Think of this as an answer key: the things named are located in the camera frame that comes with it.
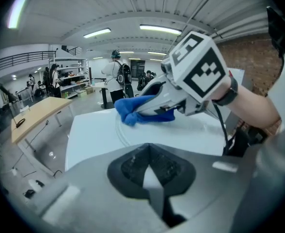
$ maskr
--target black wristwatch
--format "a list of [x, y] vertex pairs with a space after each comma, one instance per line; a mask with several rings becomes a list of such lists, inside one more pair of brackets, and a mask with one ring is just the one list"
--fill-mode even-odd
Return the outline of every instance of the black wristwatch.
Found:
[[220, 98], [219, 100], [213, 100], [212, 102], [219, 105], [224, 106], [230, 104], [238, 95], [238, 82], [232, 76], [231, 78], [231, 86], [227, 93]]

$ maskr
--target forearm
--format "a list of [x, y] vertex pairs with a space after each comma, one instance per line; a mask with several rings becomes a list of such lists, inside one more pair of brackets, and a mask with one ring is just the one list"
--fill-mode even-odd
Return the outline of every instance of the forearm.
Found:
[[[229, 87], [228, 79], [211, 98], [220, 99]], [[242, 85], [238, 85], [238, 95], [227, 107], [246, 123], [258, 128], [269, 127], [280, 119], [275, 106], [268, 97], [254, 94]]]

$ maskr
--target white tabletop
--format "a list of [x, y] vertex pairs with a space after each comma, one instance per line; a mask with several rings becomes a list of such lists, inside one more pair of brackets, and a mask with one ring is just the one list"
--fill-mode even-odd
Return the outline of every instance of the white tabletop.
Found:
[[200, 113], [184, 116], [175, 111], [172, 122], [136, 124], [120, 122], [115, 109], [76, 116], [67, 144], [65, 170], [75, 164], [129, 145], [160, 143], [210, 155], [222, 155], [224, 136], [220, 122]]
[[91, 87], [93, 87], [93, 88], [106, 88], [106, 89], [108, 89], [107, 88], [107, 85], [105, 84], [105, 82], [98, 82], [98, 83], [95, 83], [94, 85], [91, 85]]

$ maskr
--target black pants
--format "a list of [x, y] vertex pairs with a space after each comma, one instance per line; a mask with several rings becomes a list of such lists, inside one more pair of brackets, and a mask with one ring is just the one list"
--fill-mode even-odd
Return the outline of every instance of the black pants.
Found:
[[111, 95], [111, 99], [112, 99], [113, 104], [114, 104], [117, 100], [124, 98], [123, 90], [118, 90], [118, 91], [110, 92], [110, 95]]
[[61, 89], [59, 87], [54, 89], [54, 97], [62, 98]]

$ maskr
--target shelf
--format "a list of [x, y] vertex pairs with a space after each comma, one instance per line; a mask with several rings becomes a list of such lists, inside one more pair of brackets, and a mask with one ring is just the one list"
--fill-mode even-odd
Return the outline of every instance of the shelf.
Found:
[[77, 92], [73, 92], [68, 97], [66, 97], [66, 99], [72, 98], [72, 97], [74, 97], [76, 95], [78, 95], [78, 93]]
[[66, 69], [75, 69], [75, 68], [89, 68], [89, 67], [58, 67], [56, 70], [61, 71], [61, 70], [66, 70]]
[[75, 78], [75, 77], [81, 77], [81, 76], [85, 76], [85, 75], [87, 75], [86, 73], [85, 74], [82, 74], [82, 75], [75, 75], [75, 76], [68, 76], [68, 77], [66, 77], [66, 78], [60, 78], [60, 80], [67, 80], [67, 79], [71, 79], [71, 78]]
[[51, 58], [50, 59], [50, 62], [53, 62], [53, 61], [81, 61], [81, 60], [86, 60], [84, 58], [77, 58], [77, 57], [56, 57], [56, 58]]
[[79, 84], [71, 84], [71, 85], [66, 85], [66, 86], [61, 86], [61, 91], [64, 91], [64, 90], [67, 90], [69, 88], [72, 88], [72, 87], [75, 87], [75, 86], [78, 86], [78, 85], [81, 85], [81, 84], [84, 84], [84, 83], [87, 83], [87, 82], [83, 82], [83, 83], [79, 83]]

